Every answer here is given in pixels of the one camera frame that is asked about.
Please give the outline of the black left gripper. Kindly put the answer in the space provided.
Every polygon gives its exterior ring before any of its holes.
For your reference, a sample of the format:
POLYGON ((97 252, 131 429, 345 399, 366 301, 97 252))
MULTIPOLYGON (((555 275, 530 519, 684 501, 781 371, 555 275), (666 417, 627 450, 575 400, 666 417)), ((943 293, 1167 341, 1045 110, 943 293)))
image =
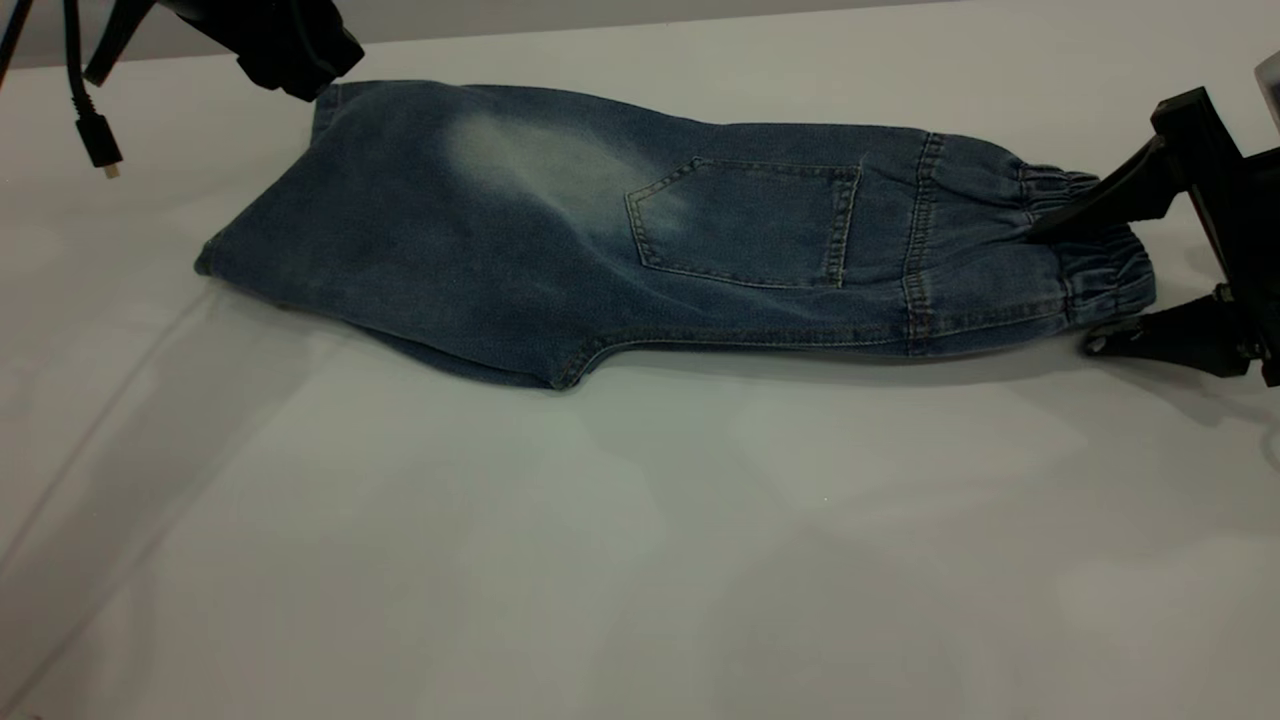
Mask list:
POLYGON ((184 23, 239 55, 257 86, 315 100, 351 72, 364 47, 332 1, 161 1, 184 23))

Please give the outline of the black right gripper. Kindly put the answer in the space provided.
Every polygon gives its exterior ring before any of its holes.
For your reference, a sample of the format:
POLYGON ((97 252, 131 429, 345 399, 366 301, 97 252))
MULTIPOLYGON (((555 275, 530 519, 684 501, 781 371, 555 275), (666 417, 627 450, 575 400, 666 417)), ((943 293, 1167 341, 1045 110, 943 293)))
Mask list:
POLYGON ((1204 88, 1162 101, 1151 138, 1112 174, 1030 228, 1032 243, 1164 218, 1190 197, 1222 272, 1211 293, 1160 313, 1098 325, 1084 355, 1129 357, 1240 377, 1252 363, 1279 382, 1277 150, 1244 156, 1204 88))

